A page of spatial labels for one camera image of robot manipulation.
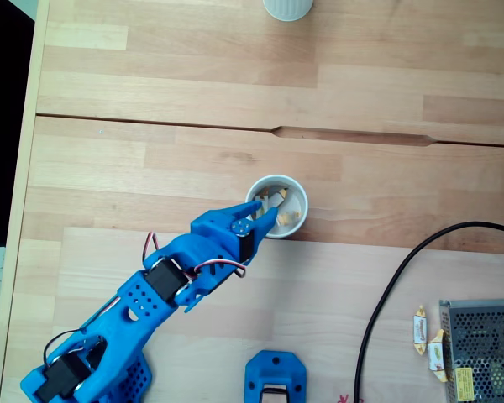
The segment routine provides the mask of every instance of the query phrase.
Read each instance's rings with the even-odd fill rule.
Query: robotic arm
[[[276,208],[259,219],[252,201],[202,214],[191,232],[175,238],[144,260],[99,311],[74,331],[21,382],[34,403],[136,403],[151,381],[142,348],[178,306],[190,311],[233,272],[226,259],[244,265],[274,227]]]

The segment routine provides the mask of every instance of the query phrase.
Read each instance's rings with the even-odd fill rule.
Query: power supply unit
[[[504,300],[441,301],[448,403],[504,403]]]

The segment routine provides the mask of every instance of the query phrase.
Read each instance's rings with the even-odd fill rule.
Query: wooden tabletop
[[[159,240],[167,244],[175,236],[159,233]],[[64,228],[60,241],[23,238],[4,402],[26,401],[18,385],[41,365],[42,348],[114,295],[140,267],[144,242],[144,231],[101,228]],[[306,365],[308,402],[353,403],[362,334],[408,252],[263,241],[244,279],[231,276],[189,313],[179,309],[156,330],[144,348],[155,377],[143,402],[242,402],[244,366],[261,349],[274,349],[292,351]],[[444,384],[428,369],[427,354],[421,357],[412,345],[412,317],[420,305],[427,310],[428,337],[440,329],[441,298],[504,298],[504,255],[427,250],[413,260],[370,340],[365,401],[445,402]]]
[[[308,192],[299,240],[412,247],[454,222],[504,224],[504,0],[316,0],[291,24],[261,1],[40,0],[2,402],[24,401],[22,371],[2,385],[8,361],[51,332],[27,339],[12,301],[53,315],[65,228],[185,232],[272,173]],[[433,247],[504,253],[504,235]]]
[[[504,144],[504,0],[52,0],[37,112]]]

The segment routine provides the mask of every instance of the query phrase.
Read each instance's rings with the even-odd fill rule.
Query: black floor
[[[0,0],[0,246],[8,233],[33,34],[34,21]]]

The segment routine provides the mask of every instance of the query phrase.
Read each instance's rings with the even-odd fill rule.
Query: small white bowl
[[[279,213],[301,212],[299,221],[289,225],[279,226],[278,223],[267,233],[267,238],[281,239],[289,237],[298,230],[308,215],[308,197],[301,184],[285,175],[264,176],[255,182],[246,195],[246,201],[252,202],[266,187],[287,188],[286,199],[280,206]]]
[[[274,18],[290,22],[297,21],[308,14],[313,0],[263,0],[263,4]]]

